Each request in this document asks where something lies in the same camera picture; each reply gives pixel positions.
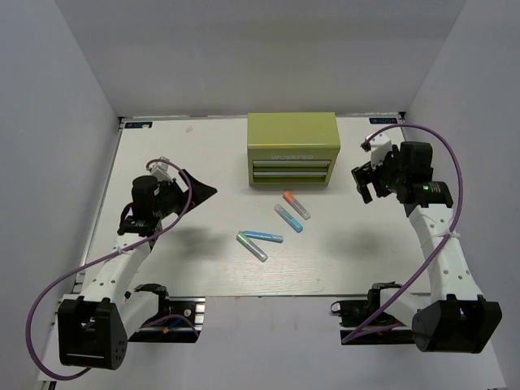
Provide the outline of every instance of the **gray wall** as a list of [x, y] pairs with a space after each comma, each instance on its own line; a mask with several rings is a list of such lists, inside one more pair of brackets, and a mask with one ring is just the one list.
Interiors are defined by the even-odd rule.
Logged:
[[[519, 15], [514, 0], [469, 1], [407, 115], [408, 122], [441, 132], [460, 158], [465, 202], [458, 231], [485, 297], [502, 307], [492, 341], [511, 389], [520, 389]], [[434, 160], [436, 177], [455, 189], [440, 145]]]
[[463, 0], [58, 0], [118, 115], [403, 111]]
[[[77, 266], [117, 119], [52, 0], [0, 2], [0, 381], [32, 388], [24, 322], [37, 294]], [[33, 327], [43, 351], [61, 294]]]

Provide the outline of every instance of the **marker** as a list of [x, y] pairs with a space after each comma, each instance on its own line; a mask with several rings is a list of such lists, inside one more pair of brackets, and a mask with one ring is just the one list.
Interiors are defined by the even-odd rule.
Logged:
[[303, 226], [301, 223], [296, 221], [292, 215], [290, 215], [287, 210], [285, 210], [282, 206], [276, 205], [275, 211], [279, 214], [280, 217], [285, 219], [285, 222], [287, 222], [289, 225], [291, 225], [291, 228], [296, 230], [298, 233], [303, 230]]
[[265, 240], [270, 242], [278, 242], [281, 244], [284, 242], [284, 237], [278, 234], [269, 234], [269, 233], [261, 233], [261, 232], [251, 232], [250, 230], [245, 230], [244, 235], [248, 238], [256, 238], [257, 240]]
[[254, 254], [254, 256], [261, 262], [265, 262], [267, 260], [266, 253], [258, 248], [256, 244], [254, 244], [254, 242], [252, 242], [249, 238], [247, 238], [244, 232], [238, 232], [236, 235], [236, 240], [240, 242], [249, 252]]
[[299, 201], [291, 194], [290, 191], [285, 191], [283, 198], [287, 201], [289, 205], [292, 206], [296, 212], [301, 215], [301, 217], [306, 221], [310, 218], [309, 211], [306, 210], [304, 206], [301, 205]]

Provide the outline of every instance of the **orange marker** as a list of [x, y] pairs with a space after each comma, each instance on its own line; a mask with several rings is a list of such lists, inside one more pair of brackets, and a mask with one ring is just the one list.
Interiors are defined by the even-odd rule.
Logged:
[[301, 205], [301, 203], [299, 201], [296, 200], [296, 198], [291, 194], [290, 191], [285, 191], [284, 192], [284, 199], [287, 201], [287, 203], [289, 205], [292, 206], [292, 208], [294, 210], [296, 210], [296, 212], [301, 215], [301, 217], [304, 219], [304, 220], [307, 220], [310, 218], [310, 214], [309, 214], [309, 211], [306, 210], [306, 208], [304, 206]]

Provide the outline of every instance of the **box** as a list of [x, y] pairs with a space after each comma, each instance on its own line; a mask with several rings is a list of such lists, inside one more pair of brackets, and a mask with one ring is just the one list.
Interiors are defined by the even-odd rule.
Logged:
[[333, 112], [248, 115], [249, 185], [328, 184], [339, 152]]

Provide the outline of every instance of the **blue marker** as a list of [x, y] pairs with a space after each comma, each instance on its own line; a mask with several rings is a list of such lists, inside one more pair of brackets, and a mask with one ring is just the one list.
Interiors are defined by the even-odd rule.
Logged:
[[285, 222], [287, 222], [289, 225], [291, 225], [291, 228], [296, 230], [298, 233], [303, 230], [303, 226], [301, 223], [296, 221], [292, 215], [290, 215], [287, 210], [285, 210], [282, 206], [276, 205], [275, 211], [279, 214], [280, 217], [285, 219]]
[[257, 240], [278, 242], [280, 244], [284, 242], [284, 238], [282, 236], [279, 236], [278, 234], [251, 232], [250, 230], [245, 230], [244, 235], [248, 238], [256, 238]]

